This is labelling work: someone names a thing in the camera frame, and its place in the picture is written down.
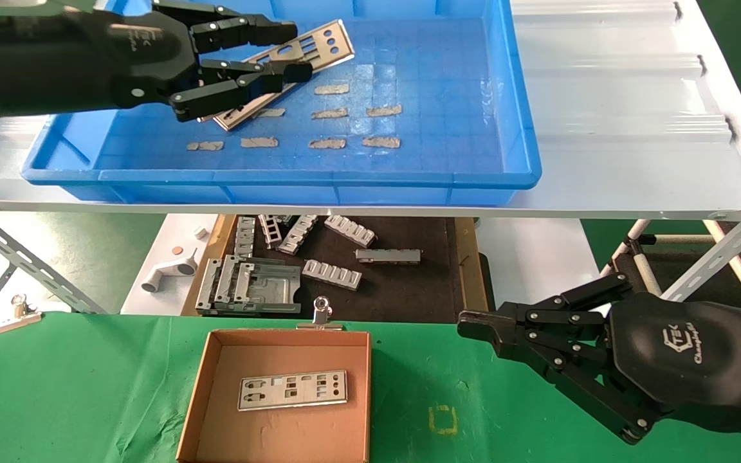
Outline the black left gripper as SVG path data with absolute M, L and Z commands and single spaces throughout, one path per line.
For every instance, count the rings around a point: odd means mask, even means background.
M 198 67 L 195 50 L 284 44 L 299 35 L 296 23 L 206 3 L 153 1 L 152 9 L 137 17 L 103 10 L 0 17 L 0 117 L 127 109 L 170 98 L 185 122 L 313 76 L 312 64 L 293 60 L 203 60 Z M 202 85 L 190 88 L 197 69 Z

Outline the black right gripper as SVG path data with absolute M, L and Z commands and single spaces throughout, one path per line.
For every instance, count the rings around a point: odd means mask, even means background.
M 462 311 L 457 332 L 490 343 L 500 359 L 526 364 L 629 445 L 659 416 L 741 433 L 741 308 L 650 293 L 621 301 L 632 291 L 627 276 L 614 273 L 541 302 Z M 595 309 L 609 303 L 614 364 L 655 407 L 632 387 L 614 386 L 608 355 L 556 336 L 603 334 L 606 316 Z

